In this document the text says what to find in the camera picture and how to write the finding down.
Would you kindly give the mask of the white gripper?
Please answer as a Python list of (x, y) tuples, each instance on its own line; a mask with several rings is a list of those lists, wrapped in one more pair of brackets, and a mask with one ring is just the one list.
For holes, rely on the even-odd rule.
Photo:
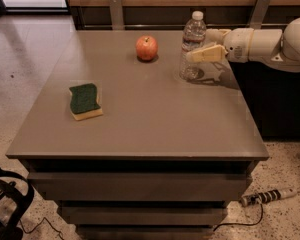
[(249, 58), (253, 32), (252, 28), (237, 28), (232, 31), (231, 29), (207, 29), (206, 42), (209, 44), (188, 52), (186, 60), (191, 63), (218, 62), (227, 55), (227, 60), (230, 62), (245, 63)]

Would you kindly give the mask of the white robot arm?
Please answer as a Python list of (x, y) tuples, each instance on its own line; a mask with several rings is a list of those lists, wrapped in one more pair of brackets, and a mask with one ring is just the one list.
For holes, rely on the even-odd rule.
[(188, 62), (253, 61), (276, 70), (300, 73), (300, 18), (284, 30), (208, 29), (206, 37), (207, 44), (186, 53)]

